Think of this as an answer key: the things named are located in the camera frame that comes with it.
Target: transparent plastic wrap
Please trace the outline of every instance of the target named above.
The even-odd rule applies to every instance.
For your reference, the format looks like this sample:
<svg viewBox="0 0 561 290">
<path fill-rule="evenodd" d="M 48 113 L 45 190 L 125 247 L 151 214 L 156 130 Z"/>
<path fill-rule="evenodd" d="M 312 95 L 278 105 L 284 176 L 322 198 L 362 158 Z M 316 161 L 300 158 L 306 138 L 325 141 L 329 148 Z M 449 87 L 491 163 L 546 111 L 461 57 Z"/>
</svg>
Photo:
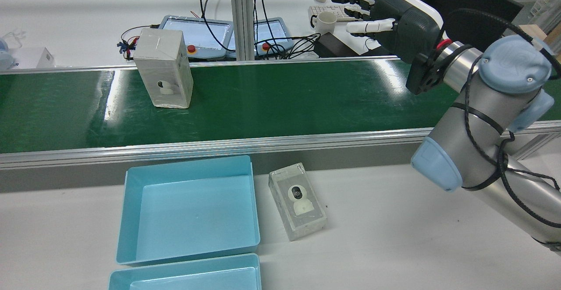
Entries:
<svg viewBox="0 0 561 290">
<path fill-rule="evenodd" d="M 181 31 L 143 29 L 134 60 L 154 106 L 189 107 L 193 77 Z"/>
<path fill-rule="evenodd" d="M 269 188 L 289 240 L 321 230 L 327 223 L 302 163 L 271 172 Z"/>
</svg>

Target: white mug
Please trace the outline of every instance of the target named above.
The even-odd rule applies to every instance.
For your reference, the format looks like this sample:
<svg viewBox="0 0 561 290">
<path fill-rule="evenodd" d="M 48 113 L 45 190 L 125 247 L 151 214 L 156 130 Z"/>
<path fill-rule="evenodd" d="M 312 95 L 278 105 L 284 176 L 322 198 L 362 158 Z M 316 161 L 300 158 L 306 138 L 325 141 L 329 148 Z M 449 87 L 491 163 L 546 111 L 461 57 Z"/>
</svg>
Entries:
<svg viewBox="0 0 561 290">
<path fill-rule="evenodd" d="M 333 34 L 335 23 L 337 23 L 337 17 L 333 12 L 321 12 L 319 15 L 314 14 L 310 17 L 311 27 L 315 28 L 316 32 L 322 35 L 328 32 Z"/>
</svg>

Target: wooden block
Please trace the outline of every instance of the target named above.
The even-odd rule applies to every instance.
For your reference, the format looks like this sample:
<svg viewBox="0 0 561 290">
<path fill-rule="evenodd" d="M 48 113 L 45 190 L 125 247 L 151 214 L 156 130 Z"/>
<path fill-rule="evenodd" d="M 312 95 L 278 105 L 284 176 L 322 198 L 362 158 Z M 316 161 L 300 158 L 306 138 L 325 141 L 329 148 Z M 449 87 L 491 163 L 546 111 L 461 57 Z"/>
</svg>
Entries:
<svg viewBox="0 0 561 290">
<path fill-rule="evenodd" d="M 523 31 L 525 31 L 528 35 L 538 38 L 539 40 L 544 40 L 547 35 L 541 30 L 539 26 L 536 24 L 531 25 L 520 25 L 519 26 Z"/>
</svg>

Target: blue joint cover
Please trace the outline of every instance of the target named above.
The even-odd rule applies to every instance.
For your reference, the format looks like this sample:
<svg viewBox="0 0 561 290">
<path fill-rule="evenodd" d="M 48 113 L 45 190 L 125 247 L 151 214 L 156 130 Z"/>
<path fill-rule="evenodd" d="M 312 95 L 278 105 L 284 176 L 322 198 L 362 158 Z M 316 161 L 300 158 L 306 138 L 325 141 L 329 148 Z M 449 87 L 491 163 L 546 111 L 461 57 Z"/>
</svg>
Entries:
<svg viewBox="0 0 561 290">
<path fill-rule="evenodd" d="M 411 166 L 445 191 L 452 192 L 463 183 L 450 156 L 432 138 L 425 137 L 411 158 Z"/>
<path fill-rule="evenodd" d="M 553 103 L 555 103 L 555 100 L 542 88 L 530 105 L 521 111 L 512 124 L 508 126 L 508 130 L 520 132 L 528 128 L 529 125 L 543 116 L 553 106 Z"/>
<path fill-rule="evenodd" d="M 547 51 L 549 47 L 538 41 Z M 551 63 L 519 35 L 501 38 L 485 50 L 479 60 L 479 74 L 485 84 L 507 94 L 521 94 L 540 88 L 551 75 Z"/>
</svg>

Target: robot finger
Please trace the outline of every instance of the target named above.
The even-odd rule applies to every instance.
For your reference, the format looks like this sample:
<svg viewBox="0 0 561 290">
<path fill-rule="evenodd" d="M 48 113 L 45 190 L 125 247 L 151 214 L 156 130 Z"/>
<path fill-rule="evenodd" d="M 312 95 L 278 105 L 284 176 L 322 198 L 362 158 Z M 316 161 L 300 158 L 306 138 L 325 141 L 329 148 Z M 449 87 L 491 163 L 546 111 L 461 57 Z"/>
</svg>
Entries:
<svg viewBox="0 0 561 290">
<path fill-rule="evenodd" d="M 350 3 L 358 4 L 363 10 L 370 11 L 370 8 L 374 5 L 373 0 L 331 0 L 333 3 Z"/>
<path fill-rule="evenodd" d="M 372 34 L 377 32 L 391 31 L 395 23 L 394 18 L 379 19 L 377 21 L 350 22 L 345 30 L 351 35 Z"/>
<path fill-rule="evenodd" d="M 365 11 L 362 9 L 357 9 L 355 7 L 345 7 L 345 14 L 356 19 L 362 19 L 363 21 L 370 21 L 370 11 Z"/>
</svg>

